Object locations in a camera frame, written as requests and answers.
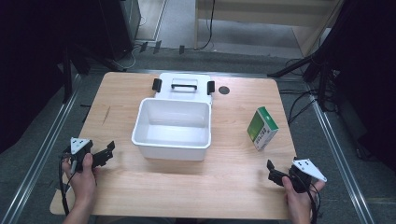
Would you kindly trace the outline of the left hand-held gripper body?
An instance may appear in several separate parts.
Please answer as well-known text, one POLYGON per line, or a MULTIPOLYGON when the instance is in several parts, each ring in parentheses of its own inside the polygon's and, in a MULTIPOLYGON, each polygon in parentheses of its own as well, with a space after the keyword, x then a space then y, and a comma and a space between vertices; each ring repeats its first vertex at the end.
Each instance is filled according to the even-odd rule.
POLYGON ((81 172, 85 155, 91 152, 93 142, 90 139, 75 138, 70 139, 70 146, 64 151, 64 157, 71 162, 71 172, 81 172))

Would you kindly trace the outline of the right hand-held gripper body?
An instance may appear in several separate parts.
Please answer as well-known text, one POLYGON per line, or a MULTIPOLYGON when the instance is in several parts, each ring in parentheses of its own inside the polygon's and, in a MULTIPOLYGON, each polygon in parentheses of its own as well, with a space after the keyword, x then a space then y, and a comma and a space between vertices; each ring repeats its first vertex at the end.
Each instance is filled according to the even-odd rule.
POLYGON ((297 159, 292 161, 289 169, 291 183, 298 193, 307 192, 312 178, 327 182, 327 177, 309 159, 297 159))

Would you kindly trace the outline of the green and white medicine box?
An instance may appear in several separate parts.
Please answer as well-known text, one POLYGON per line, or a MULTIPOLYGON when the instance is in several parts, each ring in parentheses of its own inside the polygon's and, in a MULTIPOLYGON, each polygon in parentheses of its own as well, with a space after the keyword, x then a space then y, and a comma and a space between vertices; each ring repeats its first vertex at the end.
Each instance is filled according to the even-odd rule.
POLYGON ((247 127, 247 134, 258 151, 264 150, 276 135, 278 126, 265 106, 259 107, 247 127))

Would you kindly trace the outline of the white storage box with lid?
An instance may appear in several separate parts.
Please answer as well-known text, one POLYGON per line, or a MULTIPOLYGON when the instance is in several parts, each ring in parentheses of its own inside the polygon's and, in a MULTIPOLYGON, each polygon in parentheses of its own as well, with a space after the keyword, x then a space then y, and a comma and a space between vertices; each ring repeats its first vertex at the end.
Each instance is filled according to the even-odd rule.
POLYGON ((149 159, 202 161, 211 145, 212 94, 208 75, 162 73, 154 96, 141 101, 132 142, 149 159))

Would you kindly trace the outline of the person's right hand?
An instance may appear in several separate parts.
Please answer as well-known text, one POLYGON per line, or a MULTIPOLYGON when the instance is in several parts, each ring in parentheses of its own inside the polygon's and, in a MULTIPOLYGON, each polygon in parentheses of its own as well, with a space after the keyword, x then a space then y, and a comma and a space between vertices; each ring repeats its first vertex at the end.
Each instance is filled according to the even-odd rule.
POLYGON ((283 187, 285 189, 285 200, 290 213, 310 213, 312 209, 312 201, 316 195, 325 187, 325 182, 318 180, 310 186, 306 193, 297 193, 288 177, 283 177, 283 187))

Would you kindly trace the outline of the person's left hand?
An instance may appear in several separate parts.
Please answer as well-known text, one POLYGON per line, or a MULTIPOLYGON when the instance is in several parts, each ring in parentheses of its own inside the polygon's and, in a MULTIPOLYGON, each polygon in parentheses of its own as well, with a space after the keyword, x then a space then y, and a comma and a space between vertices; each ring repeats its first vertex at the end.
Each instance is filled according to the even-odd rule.
POLYGON ((96 180, 92 170, 92 154, 87 153, 82 163, 82 172, 71 174, 71 164, 68 159, 62 162, 62 169, 69 178, 75 193, 75 205, 93 206, 96 193, 96 180))

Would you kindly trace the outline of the black metal stand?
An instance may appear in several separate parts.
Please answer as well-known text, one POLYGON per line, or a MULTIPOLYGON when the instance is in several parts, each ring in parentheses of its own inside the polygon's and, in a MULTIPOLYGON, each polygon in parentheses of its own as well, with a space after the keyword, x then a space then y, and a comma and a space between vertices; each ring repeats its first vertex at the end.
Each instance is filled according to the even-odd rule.
POLYGON ((71 65, 74 65, 79 73, 87 75, 90 66, 85 59, 84 48, 76 44, 70 44, 63 50, 63 78, 64 78, 64 98, 65 104, 72 95, 72 75, 71 65))

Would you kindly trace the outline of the dark curtain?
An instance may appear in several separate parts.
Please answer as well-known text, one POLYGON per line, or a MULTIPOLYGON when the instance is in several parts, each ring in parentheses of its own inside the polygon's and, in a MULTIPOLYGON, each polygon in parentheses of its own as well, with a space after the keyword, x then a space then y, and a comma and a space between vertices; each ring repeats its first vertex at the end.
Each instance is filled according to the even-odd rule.
POLYGON ((396 173, 396 0, 346 0, 326 59, 357 142, 396 173))
POLYGON ((62 87, 63 50, 90 0, 0 0, 0 154, 62 87))

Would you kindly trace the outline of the black tripod stand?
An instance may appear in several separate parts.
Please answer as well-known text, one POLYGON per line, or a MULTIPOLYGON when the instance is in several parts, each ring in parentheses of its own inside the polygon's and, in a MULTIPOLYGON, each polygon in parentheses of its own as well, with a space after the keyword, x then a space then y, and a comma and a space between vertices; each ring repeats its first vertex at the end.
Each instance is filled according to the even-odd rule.
POLYGON ((314 53, 304 57, 296 63, 293 63, 286 68, 277 71, 273 74, 268 74, 268 77, 283 77, 292 71, 303 67, 307 64, 307 68, 303 73, 303 80, 306 83, 313 82, 316 77, 319 77, 318 82, 318 105, 323 112, 328 112, 326 107, 326 89, 329 75, 332 69, 324 56, 324 48, 319 47, 314 53))

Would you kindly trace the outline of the black cabinet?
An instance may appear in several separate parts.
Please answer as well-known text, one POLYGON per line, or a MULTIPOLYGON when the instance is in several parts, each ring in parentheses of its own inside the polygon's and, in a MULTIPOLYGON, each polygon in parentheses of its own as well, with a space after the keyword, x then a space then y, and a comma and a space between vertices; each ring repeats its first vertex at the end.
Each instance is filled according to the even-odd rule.
POLYGON ((109 57, 121 59, 134 46, 141 13, 138 0, 99 0, 105 23, 109 57))

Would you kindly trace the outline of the light wooden furniture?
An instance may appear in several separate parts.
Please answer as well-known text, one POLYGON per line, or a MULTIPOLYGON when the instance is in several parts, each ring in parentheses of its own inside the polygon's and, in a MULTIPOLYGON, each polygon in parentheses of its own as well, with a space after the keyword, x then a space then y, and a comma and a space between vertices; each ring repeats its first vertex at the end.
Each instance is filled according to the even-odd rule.
POLYGON ((198 20, 241 21, 292 26, 301 53, 315 50, 322 34, 335 23, 345 0, 194 0, 194 46, 198 41, 198 20))

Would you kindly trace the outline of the metal floor rail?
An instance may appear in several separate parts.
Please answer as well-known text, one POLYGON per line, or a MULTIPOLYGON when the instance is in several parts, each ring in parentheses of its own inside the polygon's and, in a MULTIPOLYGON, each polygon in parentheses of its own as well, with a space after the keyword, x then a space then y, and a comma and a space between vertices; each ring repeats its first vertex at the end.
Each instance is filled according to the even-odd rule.
POLYGON ((338 142, 338 139, 334 133, 332 125, 328 119, 328 116, 326 115, 325 112, 321 110, 318 103, 314 103, 313 107, 316 116, 318 118, 318 122, 321 126, 321 129, 324 132, 324 135, 329 144, 337 169, 346 186, 346 191, 348 193, 350 201, 352 202, 355 211, 357 213, 357 216, 360 220, 360 223, 375 224, 375 219, 372 215, 372 212, 370 211, 370 208, 365 200, 365 197, 361 192, 361 188, 350 169, 350 166, 347 162, 343 149, 338 142))
POLYGON ((16 224, 21 211, 26 205, 35 184, 44 168, 45 163, 55 145, 62 127, 76 101, 81 85, 81 75, 76 74, 72 82, 71 96, 59 108, 56 118, 51 123, 49 131, 41 142, 40 148, 32 154, 32 162, 27 166, 27 172, 21 183, 16 188, 12 201, 7 207, 4 216, 0 218, 0 224, 16 224))

